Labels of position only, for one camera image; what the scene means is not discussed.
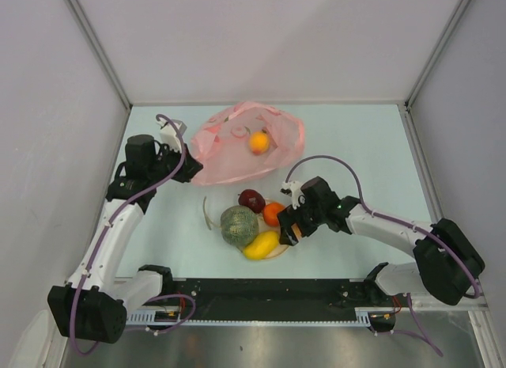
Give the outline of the yellow fake mango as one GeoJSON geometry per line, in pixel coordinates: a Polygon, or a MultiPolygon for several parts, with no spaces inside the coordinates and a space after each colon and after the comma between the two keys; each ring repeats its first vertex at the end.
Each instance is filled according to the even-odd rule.
{"type": "Polygon", "coordinates": [[[279,246],[279,239],[277,231],[262,232],[244,248],[243,255],[249,260],[263,260],[279,246]]]}

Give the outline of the orange red fake tomato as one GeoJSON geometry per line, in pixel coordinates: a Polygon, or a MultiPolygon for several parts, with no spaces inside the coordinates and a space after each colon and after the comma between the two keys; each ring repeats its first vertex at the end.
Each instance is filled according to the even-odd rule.
{"type": "Polygon", "coordinates": [[[272,202],[265,205],[262,210],[263,221],[270,227],[278,227],[278,214],[285,209],[285,206],[278,202],[272,202]]]}

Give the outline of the green netted fake melon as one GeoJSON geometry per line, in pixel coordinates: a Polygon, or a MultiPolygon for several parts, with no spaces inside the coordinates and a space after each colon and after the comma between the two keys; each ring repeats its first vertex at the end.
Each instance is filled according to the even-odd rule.
{"type": "Polygon", "coordinates": [[[205,196],[202,201],[202,212],[208,230],[220,230],[223,240],[239,249],[244,250],[259,235],[259,220],[257,214],[249,207],[236,205],[227,208],[221,214],[220,221],[214,222],[206,211],[205,196]]]}

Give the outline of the pink plastic bag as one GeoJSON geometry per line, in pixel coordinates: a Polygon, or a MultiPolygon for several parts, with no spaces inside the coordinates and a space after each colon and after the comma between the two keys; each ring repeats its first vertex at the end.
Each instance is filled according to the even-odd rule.
{"type": "Polygon", "coordinates": [[[193,178],[199,186],[259,179],[302,156],[305,129],[301,119],[268,104],[245,101],[210,117],[191,139],[191,152],[203,164],[193,178]],[[254,155],[250,135],[266,131],[270,148],[254,155]]]}

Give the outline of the dark red fake apple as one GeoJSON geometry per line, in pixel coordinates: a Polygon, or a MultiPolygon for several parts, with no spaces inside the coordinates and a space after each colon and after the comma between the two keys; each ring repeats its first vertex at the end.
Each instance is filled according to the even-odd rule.
{"type": "Polygon", "coordinates": [[[266,206],[266,200],[256,190],[245,189],[239,194],[238,204],[260,214],[266,206]]]}

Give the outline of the red yellow fake peach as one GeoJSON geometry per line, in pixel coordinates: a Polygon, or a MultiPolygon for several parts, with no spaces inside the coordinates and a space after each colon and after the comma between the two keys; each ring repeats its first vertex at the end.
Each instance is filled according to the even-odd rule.
{"type": "Polygon", "coordinates": [[[294,237],[297,240],[300,240],[302,238],[302,233],[301,233],[300,228],[298,227],[297,224],[292,225],[292,231],[293,231],[294,237]]]}

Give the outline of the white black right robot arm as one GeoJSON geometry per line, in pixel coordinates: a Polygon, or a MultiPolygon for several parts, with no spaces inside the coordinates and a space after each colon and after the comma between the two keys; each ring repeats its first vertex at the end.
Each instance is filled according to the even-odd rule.
{"type": "Polygon", "coordinates": [[[384,305],[393,295],[427,292],[447,305],[457,305],[485,269],[485,262],[458,225],[409,222],[367,210],[360,199],[339,197],[317,176],[302,184],[285,182],[281,193],[291,203],[278,214],[280,242],[295,246],[321,225],[338,233],[369,237],[413,257],[411,264],[381,263],[368,275],[364,295],[384,305]]]}

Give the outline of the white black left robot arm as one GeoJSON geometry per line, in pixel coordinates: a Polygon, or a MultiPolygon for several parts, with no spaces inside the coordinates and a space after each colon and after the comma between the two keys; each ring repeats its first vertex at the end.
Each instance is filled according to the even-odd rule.
{"type": "Polygon", "coordinates": [[[190,182],[202,164],[180,135],[161,140],[131,136],[125,158],[108,186],[101,220],[85,256],[66,283],[53,286],[47,296],[60,334],[71,340],[115,343],[128,316],[150,301],[166,304],[176,293],[168,267],[145,264],[120,286],[115,277],[157,188],[169,180],[190,182]]]}

